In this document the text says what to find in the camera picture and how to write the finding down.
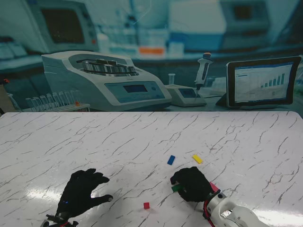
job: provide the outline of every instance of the small cube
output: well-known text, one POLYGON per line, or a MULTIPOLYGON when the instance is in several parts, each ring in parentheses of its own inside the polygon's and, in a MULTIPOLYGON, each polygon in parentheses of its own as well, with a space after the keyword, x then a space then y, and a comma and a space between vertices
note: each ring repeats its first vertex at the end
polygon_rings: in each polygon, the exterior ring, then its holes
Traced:
POLYGON ((171 155, 170 158, 169 158, 169 161, 167 162, 167 164, 172 165, 172 163, 174 162, 175 158, 176 158, 175 156, 171 155))
POLYGON ((150 208, 150 203, 149 202, 145 202, 143 203, 144 209, 149 209, 150 208))
POLYGON ((197 163, 201 164, 203 162, 203 160, 198 156, 198 155, 194 155, 193 158, 197 161, 197 163))
POLYGON ((180 184, 177 184, 177 185, 175 185, 175 186, 172 186, 171 189, 172 189, 173 192, 177 192, 177 191, 179 191, 180 189, 183 189, 183 186, 180 185, 180 184))

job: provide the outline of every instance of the yellow block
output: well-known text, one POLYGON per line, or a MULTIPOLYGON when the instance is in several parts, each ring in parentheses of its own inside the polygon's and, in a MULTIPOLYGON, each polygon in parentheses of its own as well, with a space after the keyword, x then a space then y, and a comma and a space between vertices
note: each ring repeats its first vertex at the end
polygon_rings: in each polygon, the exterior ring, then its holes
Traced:
POLYGON ((198 155, 194 155, 193 158, 197 161, 197 163, 201 164, 203 162, 203 160, 198 156, 198 155))

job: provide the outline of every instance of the display screen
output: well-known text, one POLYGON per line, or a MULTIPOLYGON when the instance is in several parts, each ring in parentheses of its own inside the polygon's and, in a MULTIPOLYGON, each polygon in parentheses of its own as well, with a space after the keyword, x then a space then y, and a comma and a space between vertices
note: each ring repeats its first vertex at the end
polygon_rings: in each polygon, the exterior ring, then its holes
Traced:
POLYGON ((293 62, 235 68, 235 102, 285 100, 293 62))
POLYGON ((128 85, 128 86, 123 86, 124 89, 128 92, 128 93, 132 93, 132 92, 147 92, 146 88, 144 85, 128 85))
POLYGON ((196 94, 192 88, 179 88, 180 93, 184 98, 195 98, 196 94))
POLYGON ((80 21, 71 9, 41 9, 50 36, 55 44, 84 43, 80 21))
POLYGON ((252 18, 252 6, 235 6, 233 11, 237 20, 249 20, 252 18))

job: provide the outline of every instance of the tablet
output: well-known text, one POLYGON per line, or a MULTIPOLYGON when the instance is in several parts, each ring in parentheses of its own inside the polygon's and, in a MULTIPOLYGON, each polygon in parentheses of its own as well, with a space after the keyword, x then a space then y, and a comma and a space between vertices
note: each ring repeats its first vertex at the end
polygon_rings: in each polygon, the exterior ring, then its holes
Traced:
POLYGON ((228 107, 293 103, 294 80, 301 57, 229 62, 228 107))

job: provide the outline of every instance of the blue block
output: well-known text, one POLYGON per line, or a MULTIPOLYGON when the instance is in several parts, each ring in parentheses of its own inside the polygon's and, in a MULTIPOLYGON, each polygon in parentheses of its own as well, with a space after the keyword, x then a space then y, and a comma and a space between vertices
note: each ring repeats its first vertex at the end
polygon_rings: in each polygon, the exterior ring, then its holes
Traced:
POLYGON ((175 158, 176 158, 175 156, 171 155, 170 158, 169 158, 169 161, 167 162, 167 164, 172 165, 172 163, 174 162, 175 158))

